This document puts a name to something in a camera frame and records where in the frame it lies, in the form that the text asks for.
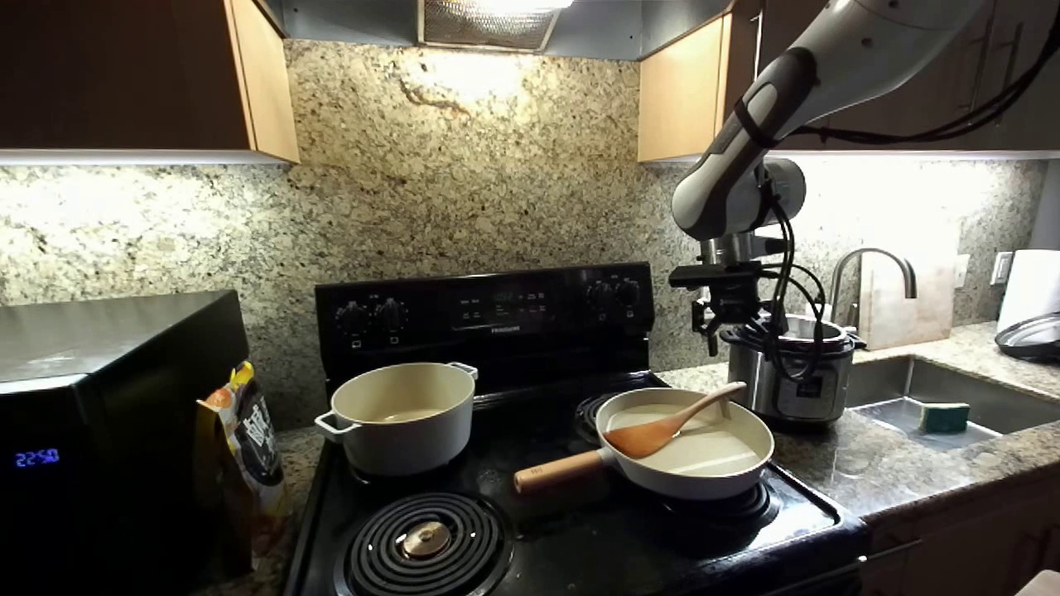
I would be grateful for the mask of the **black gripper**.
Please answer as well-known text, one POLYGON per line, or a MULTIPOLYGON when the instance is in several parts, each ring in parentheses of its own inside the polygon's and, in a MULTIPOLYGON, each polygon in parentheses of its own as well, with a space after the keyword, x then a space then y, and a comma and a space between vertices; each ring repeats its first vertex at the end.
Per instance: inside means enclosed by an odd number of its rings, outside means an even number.
POLYGON ((756 233, 710 239, 693 265, 670 271, 673 289, 693 295, 693 328, 720 351, 720 330, 761 326, 785 328, 785 281, 791 246, 756 233))

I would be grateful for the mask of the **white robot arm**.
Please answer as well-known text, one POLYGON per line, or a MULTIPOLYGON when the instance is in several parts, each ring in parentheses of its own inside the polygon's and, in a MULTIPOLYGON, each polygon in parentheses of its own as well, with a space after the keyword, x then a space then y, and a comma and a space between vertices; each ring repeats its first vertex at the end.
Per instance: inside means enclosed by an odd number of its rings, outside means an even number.
POLYGON ((673 190, 673 223, 705 255, 679 265, 673 289, 700 295, 693 328, 720 351, 720 328, 761 326, 769 341, 788 328, 785 295, 796 268, 796 234, 774 241, 779 265, 743 250, 761 224, 788 224, 805 203, 805 174, 791 158, 773 158, 788 136, 815 131, 842 141, 938 141, 968 136, 1007 111, 1055 57, 1050 31, 999 92, 921 131, 836 128, 828 115, 896 92, 923 73, 979 14, 984 0, 828 0, 815 19, 773 57, 732 104, 722 128, 673 190))

